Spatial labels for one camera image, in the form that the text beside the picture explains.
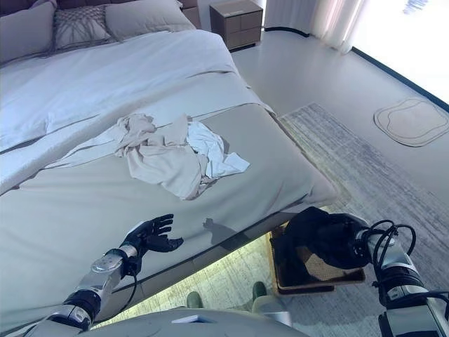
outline crumpled white clothing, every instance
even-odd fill
[[[189,123],[187,142],[195,152],[209,159],[206,168],[206,175],[209,178],[242,173],[250,166],[250,163],[235,152],[225,154],[223,139],[198,121]]]
[[[151,117],[132,114],[120,118],[109,135],[133,178],[160,184],[180,199],[194,199],[210,182],[250,165],[235,153],[225,154],[219,135],[202,123],[189,123],[185,115],[156,128]]]

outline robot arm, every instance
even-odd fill
[[[387,309],[379,316],[382,337],[447,337],[449,324],[428,291],[410,256],[385,234],[358,233],[372,257],[379,301]]]
[[[177,249],[182,238],[169,239],[166,232],[173,223],[167,214],[137,224],[118,249],[108,251],[96,260],[89,273],[55,312],[39,322],[26,337],[72,337],[89,330],[112,291],[126,275],[139,273],[142,257],[148,250],[169,252]]]

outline white duvet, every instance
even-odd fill
[[[0,193],[127,114],[145,113],[163,126],[181,114],[263,105],[221,37],[202,30],[26,60],[3,68],[0,81]]]

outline wall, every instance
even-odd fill
[[[204,30],[210,30],[210,16],[209,16],[209,5],[217,2],[226,2],[223,0],[198,0],[199,7],[199,17],[201,20],[201,27]],[[265,3],[267,0],[253,0],[260,7],[265,9]]]

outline rug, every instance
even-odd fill
[[[374,114],[375,124],[400,144],[420,147],[449,131],[449,114],[421,98],[408,98]]]
[[[279,123],[340,191],[327,211],[354,213],[369,223],[390,218],[412,225],[417,232],[412,259],[424,283],[429,289],[449,288],[449,214],[437,198],[317,104],[281,117]],[[399,241],[407,246],[409,239],[405,233]],[[253,283],[263,281],[269,291],[272,288],[267,252],[265,238],[259,238],[112,322],[185,305],[190,291],[201,294],[206,308],[250,310]],[[282,298],[293,316],[293,326],[313,337],[380,336],[377,316],[384,308],[370,285],[375,280],[372,266],[365,272],[363,284]]]

